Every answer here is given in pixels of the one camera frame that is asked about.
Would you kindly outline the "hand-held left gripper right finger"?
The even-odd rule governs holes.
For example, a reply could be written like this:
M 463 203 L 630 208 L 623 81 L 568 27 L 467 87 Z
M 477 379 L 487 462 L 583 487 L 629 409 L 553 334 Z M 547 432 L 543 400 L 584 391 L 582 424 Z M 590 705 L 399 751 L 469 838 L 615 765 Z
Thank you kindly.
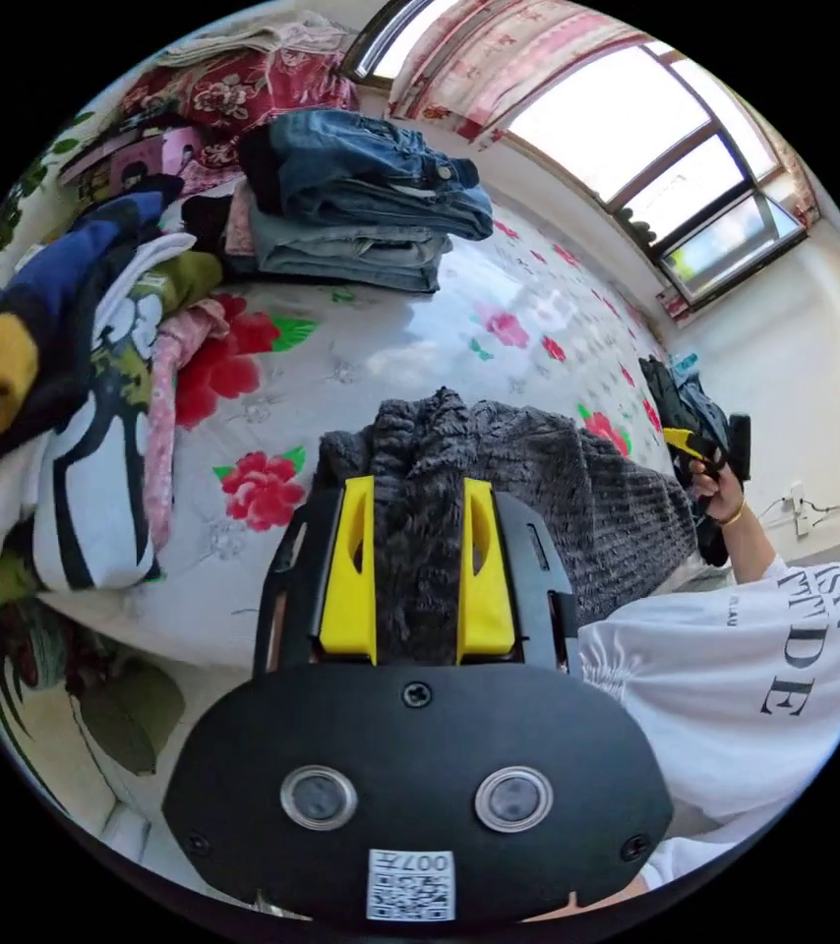
M 503 535 L 490 483 L 463 480 L 455 662 L 496 661 L 514 648 Z

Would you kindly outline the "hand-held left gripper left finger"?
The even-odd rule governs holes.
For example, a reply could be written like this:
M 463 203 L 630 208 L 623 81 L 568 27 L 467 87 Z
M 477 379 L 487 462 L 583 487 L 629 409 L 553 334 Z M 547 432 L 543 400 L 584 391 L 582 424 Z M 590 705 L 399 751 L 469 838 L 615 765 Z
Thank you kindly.
M 319 628 L 330 658 L 377 663 L 374 544 L 374 478 L 351 478 L 341 494 Z

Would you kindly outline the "person's right hand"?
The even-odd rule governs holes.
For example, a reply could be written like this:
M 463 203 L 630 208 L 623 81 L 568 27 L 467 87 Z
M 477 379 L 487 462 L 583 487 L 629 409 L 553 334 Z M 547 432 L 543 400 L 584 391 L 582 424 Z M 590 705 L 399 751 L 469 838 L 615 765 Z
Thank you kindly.
M 690 462 L 692 486 L 702 501 L 705 513 L 725 524 L 736 518 L 745 505 L 743 486 L 728 463 L 714 464 L 709 468 L 704 462 Z

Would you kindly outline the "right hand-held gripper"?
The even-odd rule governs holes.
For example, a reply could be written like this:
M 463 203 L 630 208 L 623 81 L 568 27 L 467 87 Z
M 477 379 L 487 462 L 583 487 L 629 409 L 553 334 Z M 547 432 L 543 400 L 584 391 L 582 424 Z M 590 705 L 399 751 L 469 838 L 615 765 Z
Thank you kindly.
M 709 468 L 712 468 L 712 465 L 727 463 L 724 449 L 715 440 L 688 429 L 664 427 L 663 438 L 667 447 L 689 457 L 688 492 L 695 522 L 697 549 L 704 563 L 721 568 L 729 560 L 723 537 L 725 524 L 719 524 L 705 513 L 704 505 L 692 486 L 690 462 L 694 459 Z

